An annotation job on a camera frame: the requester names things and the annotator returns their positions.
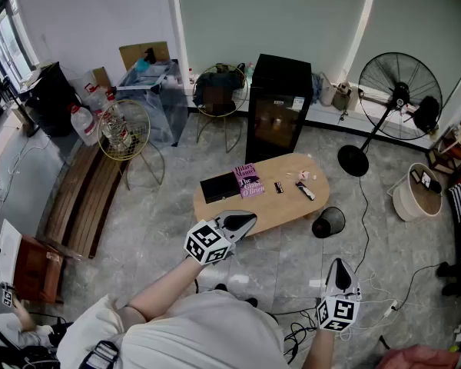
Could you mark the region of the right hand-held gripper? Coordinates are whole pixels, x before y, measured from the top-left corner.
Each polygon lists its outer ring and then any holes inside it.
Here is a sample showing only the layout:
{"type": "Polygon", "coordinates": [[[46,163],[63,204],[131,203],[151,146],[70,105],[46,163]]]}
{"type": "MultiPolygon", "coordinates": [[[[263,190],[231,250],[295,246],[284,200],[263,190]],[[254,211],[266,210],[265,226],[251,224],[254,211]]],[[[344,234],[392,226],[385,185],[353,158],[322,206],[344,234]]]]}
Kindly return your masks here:
{"type": "Polygon", "coordinates": [[[343,259],[336,258],[330,266],[326,280],[326,294],[321,295],[317,307],[319,328],[328,331],[344,331],[357,319],[360,309],[360,284],[356,273],[343,259]]]}

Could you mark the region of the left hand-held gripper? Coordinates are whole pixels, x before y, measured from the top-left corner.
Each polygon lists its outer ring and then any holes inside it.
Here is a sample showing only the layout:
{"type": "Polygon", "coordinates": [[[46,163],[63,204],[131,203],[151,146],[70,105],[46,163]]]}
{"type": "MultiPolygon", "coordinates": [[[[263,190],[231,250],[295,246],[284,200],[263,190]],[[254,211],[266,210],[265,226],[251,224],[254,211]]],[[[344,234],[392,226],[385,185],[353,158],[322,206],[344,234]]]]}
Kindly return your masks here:
{"type": "Polygon", "coordinates": [[[257,216],[250,211],[223,211],[214,222],[201,220],[186,235],[184,250],[202,266],[224,260],[231,252],[233,244],[245,237],[256,224],[257,216]]]}

